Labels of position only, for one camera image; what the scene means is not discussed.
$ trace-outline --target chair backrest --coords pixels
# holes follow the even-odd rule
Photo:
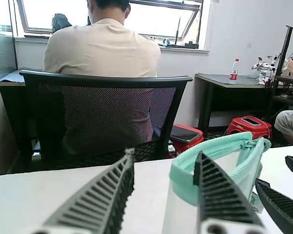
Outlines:
[[[107,78],[20,72],[44,161],[94,156],[155,141],[167,151],[189,77]]]

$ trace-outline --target white table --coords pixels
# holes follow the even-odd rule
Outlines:
[[[293,173],[285,156],[293,146],[268,150],[261,179],[293,199]],[[127,202],[122,234],[161,234],[171,160],[135,164],[135,191]],[[63,202],[105,167],[0,176],[0,234],[41,225]],[[269,234],[281,234],[266,211],[260,215]]]

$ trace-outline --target plastic bottle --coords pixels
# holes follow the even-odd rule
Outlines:
[[[234,84],[235,81],[237,80],[238,73],[239,73],[238,65],[239,65],[239,59],[236,58],[236,60],[233,63],[232,70],[230,73],[230,83]]]

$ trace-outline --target window frame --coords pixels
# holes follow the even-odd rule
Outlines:
[[[21,17],[21,23],[23,26],[24,33],[30,33],[30,34],[51,34],[52,29],[45,29],[45,28],[31,28],[28,26],[27,16],[26,16],[26,10],[25,6],[23,4],[23,0],[16,0],[20,12]],[[195,18],[197,17],[197,14],[200,12],[200,22],[199,22],[199,31],[200,31],[200,25],[201,25],[201,17],[202,17],[202,8],[204,0],[192,0],[194,2],[200,3],[200,5],[192,5],[192,4],[186,4],[184,3],[182,5],[181,2],[175,2],[175,1],[165,1],[165,0],[130,0],[130,3],[133,4],[141,4],[141,5],[149,5],[149,6],[161,6],[161,7],[167,7],[167,8],[173,8],[173,9],[183,9],[183,10],[190,10],[193,11],[192,16],[190,17],[189,21],[187,22],[187,25],[182,32],[181,36],[178,37],[178,41],[183,41],[189,32],[190,27],[192,26]],[[143,34],[150,37],[155,37],[156,39],[163,39],[163,38],[169,38],[169,39],[175,39],[175,37],[166,37],[161,35],[148,35]]]

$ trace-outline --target black mesh chair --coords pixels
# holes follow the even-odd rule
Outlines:
[[[184,89],[192,81],[20,74],[36,119],[43,165],[38,170],[110,165],[129,147],[135,147],[136,161],[165,158]]]

